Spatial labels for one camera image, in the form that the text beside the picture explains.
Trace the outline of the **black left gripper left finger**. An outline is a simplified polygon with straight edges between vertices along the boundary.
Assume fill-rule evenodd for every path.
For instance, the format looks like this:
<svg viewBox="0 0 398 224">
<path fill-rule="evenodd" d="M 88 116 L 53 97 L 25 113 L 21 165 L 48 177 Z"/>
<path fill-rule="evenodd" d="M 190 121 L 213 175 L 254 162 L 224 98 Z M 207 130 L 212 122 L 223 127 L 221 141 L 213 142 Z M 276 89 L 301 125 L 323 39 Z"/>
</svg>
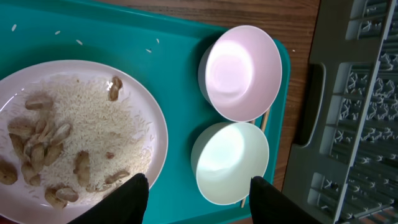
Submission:
<svg viewBox="0 0 398 224">
<path fill-rule="evenodd" d="M 142 223 L 148 199 L 148 180 L 138 173 L 70 224 Z"/>
</svg>

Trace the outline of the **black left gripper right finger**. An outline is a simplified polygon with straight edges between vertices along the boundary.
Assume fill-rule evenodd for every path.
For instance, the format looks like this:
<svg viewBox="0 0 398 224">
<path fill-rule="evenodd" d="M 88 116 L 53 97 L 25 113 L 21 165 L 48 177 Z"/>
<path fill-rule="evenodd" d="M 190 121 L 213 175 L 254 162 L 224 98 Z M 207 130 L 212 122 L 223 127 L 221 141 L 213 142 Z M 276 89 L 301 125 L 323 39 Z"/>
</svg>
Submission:
<svg viewBox="0 0 398 224">
<path fill-rule="evenodd" d="M 260 176 L 251 179 L 249 206 L 253 224 L 320 223 Z"/>
</svg>

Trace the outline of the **white bowl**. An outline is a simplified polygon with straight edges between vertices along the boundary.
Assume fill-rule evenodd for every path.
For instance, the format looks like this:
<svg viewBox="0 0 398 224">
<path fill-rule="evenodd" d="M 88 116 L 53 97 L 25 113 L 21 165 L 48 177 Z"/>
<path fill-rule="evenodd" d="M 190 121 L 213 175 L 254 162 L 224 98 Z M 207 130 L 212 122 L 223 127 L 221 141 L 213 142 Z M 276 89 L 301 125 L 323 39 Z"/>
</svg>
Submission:
<svg viewBox="0 0 398 224">
<path fill-rule="evenodd" d="M 231 205 L 249 195 L 250 181 L 264 176 L 270 158 L 264 132 L 251 123 L 216 123 L 192 147 L 191 167 L 202 196 Z"/>
</svg>

